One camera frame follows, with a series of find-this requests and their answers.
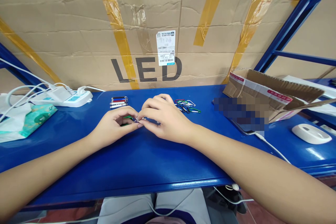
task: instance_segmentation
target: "green carabiner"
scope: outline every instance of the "green carabiner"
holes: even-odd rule
[[[192,108],[192,107],[189,107],[189,108],[188,108],[188,111],[189,111],[189,112],[192,112],[192,113],[200,113],[200,112],[201,112],[200,110],[195,109],[195,108]]]

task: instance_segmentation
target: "smartphone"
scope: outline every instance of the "smartphone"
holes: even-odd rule
[[[249,129],[250,125],[248,125],[248,124],[239,124],[239,123],[233,121],[233,120],[230,119],[230,118],[227,118],[227,119],[228,119],[230,122],[232,122],[233,125],[236,126],[236,128],[239,129],[239,131],[240,131],[241,133],[243,133],[244,135],[253,135],[253,134],[255,133],[253,130],[250,130],[250,129]]]

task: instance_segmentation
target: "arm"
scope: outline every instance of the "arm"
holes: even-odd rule
[[[0,223],[6,222],[83,159],[142,126],[123,118],[128,115],[135,118],[138,113],[129,106],[109,111],[83,139],[1,173]]]
[[[140,121],[158,137],[202,152],[284,222],[335,223],[336,192],[331,188],[275,156],[193,124],[169,95],[148,99],[139,112],[142,117],[161,123]]]

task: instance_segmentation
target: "blue shelf frame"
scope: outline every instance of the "blue shelf frame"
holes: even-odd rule
[[[283,49],[321,0],[300,0],[254,70],[265,73],[278,56],[336,67],[336,59],[284,52]]]
[[[12,63],[13,65],[20,67],[28,72],[30,72],[25,65],[21,63],[3,44],[0,43],[0,58],[8,61],[9,63]],[[16,78],[18,78],[20,81],[22,81],[25,85],[38,85],[41,83],[41,81],[34,76],[20,71],[16,69],[15,67],[12,67],[8,65],[7,63],[0,61],[0,69],[6,68],[9,72],[11,72]]]

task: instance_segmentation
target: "power adapter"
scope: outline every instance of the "power adapter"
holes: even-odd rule
[[[71,97],[71,93],[63,86],[57,86],[56,89],[47,91],[47,94],[56,102],[64,102]]]

